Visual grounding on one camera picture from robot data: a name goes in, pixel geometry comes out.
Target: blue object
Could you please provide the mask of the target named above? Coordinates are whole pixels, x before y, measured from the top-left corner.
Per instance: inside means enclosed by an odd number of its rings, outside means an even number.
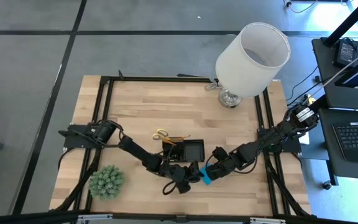
[[[205,183],[206,185],[209,185],[209,184],[212,182],[212,180],[208,177],[208,174],[206,173],[205,168],[206,168],[206,167],[201,168],[200,171],[201,171],[201,173],[204,174],[204,177],[203,177],[204,183]]]

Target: white lampshade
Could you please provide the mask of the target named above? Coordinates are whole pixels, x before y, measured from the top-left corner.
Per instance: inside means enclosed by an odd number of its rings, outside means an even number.
[[[261,22],[245,26],[218,57],[216,75],[222,86],[240,97],[259,95],[291,55],[287,37]]]

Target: wooden table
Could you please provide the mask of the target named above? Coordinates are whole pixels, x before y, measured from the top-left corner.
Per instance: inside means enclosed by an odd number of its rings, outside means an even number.
[[[99,80],[100,76],[84,77],[73,115],[75,124],[91,121]],[[206,91],[205,85],[192,82],[115,81],[108,119],[121,124],[124,132],[149,152],[162,150],[161,142],[152,140],[153,133],[159,128],[167,130],[171,136],[190,134],[190,139],[204,139],[206,157],[211,155],[216,146],[230,151],[243,142],[256,140],[259,124],[254,98],[242,99],[237,108],[224,108],[218,102],[219,90]],[[277,123],[287,109],[281,82],[274,80],[268,86],[268,93],[273,118]],[[260,99],[267,124],[263,97]],[[114,133],[108,143],[117,144],[117,140],[117,133]],[[62,160],[50,208],[59,206],[76,185],[83,155],[84,149],[74,149]],[[310,212],[299,161],[287,153],[283,153],[281,159],[286,186],[303,209]],[[124,172],[126,181],[122,192],[115,200],[101,201],[94,198],[92,212],[272,215],[263,158],[258,159],[255,170],[250,174],[231,173],[210,185],[200,181],[191,184],[188,193],[180,195],[175,190],[167,196],[162,194],[162,187],[170,180],[147,172],[141,162],[127,152],[104,149],[99,168],[111,164]],[[85,207],[87,191],[88,186],[84,188],[80,208]],[[277,186],[276,195],[279,211],[283,212]]]

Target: desk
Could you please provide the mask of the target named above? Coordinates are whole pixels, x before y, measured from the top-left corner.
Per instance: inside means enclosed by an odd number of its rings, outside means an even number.
[[[332,125],[342,121],[358,121],[358,111],[320,109],[321,125],[328,145],[330,169],[341,177],[358,178],[358,162],[349,162],[342,155]]]
[[[323,80],[340,71],[340,68],[332,65],[335,52],[333,48],[325,47],[321,39],[312,40],[312,44],[320,75]],[[336,86],[334,82],[331,82],[324,87],[324,90],[329,107],[358,109],[357,89]],[[319,115],[327,146],[326,149],[329,154],[327,167],[331,184],[338,184],[336,176],[358,178],[358,162],[349,162],[343,158],[332,129],[334,123],[358,121],[358,111],[322,109],[319,110]]]
[[[302,155],[301,159],[319,159],[327,161],[329,159],[327,153],[327,146],[324,140],[323,130],[321,129],[321,122],[309,132],[308,145],[301,145]]]
[[[91,121],[99,80],[99,76],[84,77],[73,115],[74,123]],[[206,157],[211,155],[215,146],[230,151],[243,142],[256,140],[259,124],[254,98],[243,99],[237,108],[228,109],[218,102],[219,90],[206,91],[204,86],[205,83],[195,82],[115,81],[108,119],[121,124],[125,133],[149,152],[161,151],[161,142],[153,141],[151,137],[158,128],[167,130],[171,136],[190,134],[190,139],[204,139]],[[281,82],[272,82],[268,93],[277,123],[287,110]],[[266,123],[263,97],[260,99]],[[114,133],[108,143],[117,142],[117,133]],[[74,149],[62,160],[50,208],[59,206],[76,185],[83,155],[84,149]],[[303,209],[310,212],[299,161],[285,153],[281,155],[281,160],[289,191]],[[162,194],[162,187],[170,180],[147,172],[141,162],[127,152],[103,149],[99,168],[110,164],[117,165],[124,172],[126,182],[117,199],[100,201],[94,198],[92,212],[272,215],[263,158],[258,159],[257,167],[251,174],[232,173],[211,185],[201,181],[191,184],[188,193],[180,195],[176,190],[167,196]],[[87,191],[88,186],[84,188],[80,208],[85,206]],[[275,192],[279,211],[282,212],[280,192],[277,188]]]

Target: lamp base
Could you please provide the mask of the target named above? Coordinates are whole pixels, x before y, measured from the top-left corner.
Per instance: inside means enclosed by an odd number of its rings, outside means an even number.
[[[235,108],[240,102],[241,97],[230,93],[227,89],[222,89],[218,96],[219,102],[225,108]]]

